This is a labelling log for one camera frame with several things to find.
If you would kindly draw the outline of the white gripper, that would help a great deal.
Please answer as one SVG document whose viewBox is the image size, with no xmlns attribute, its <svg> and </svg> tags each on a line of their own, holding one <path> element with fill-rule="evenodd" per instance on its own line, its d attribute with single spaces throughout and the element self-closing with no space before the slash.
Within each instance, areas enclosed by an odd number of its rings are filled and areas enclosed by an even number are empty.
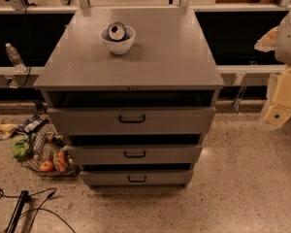
<svg viewBox="0 0 291 233">
<path fill-rule="evenodd" d="M 254 45 L 256 50 L 268 52 L 275 49 L 278 27 L 263 35 Z M 267 107 L 263 120 L 272 126 L 282 126 L 291 117 L 291 68 L 277 77 L 273 105 Z"/>
</svg>

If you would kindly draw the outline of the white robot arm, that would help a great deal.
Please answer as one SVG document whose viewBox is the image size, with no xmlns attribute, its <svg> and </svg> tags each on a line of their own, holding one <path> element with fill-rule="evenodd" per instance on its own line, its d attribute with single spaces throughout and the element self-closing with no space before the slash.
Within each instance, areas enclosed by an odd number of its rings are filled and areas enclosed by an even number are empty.
<svg viewBox="0 0 291 233">
<path fill-rule="evenodd" d="M 286 65 L 279 75 L 270 75 L 267 102 L 259 119 L 264 130 L 276 130 L 291 117 L 291 10 L 279 26 L 256 42 L 254 48 L 262 52 L 273 50 L 275 59 Z"/>
</svg>

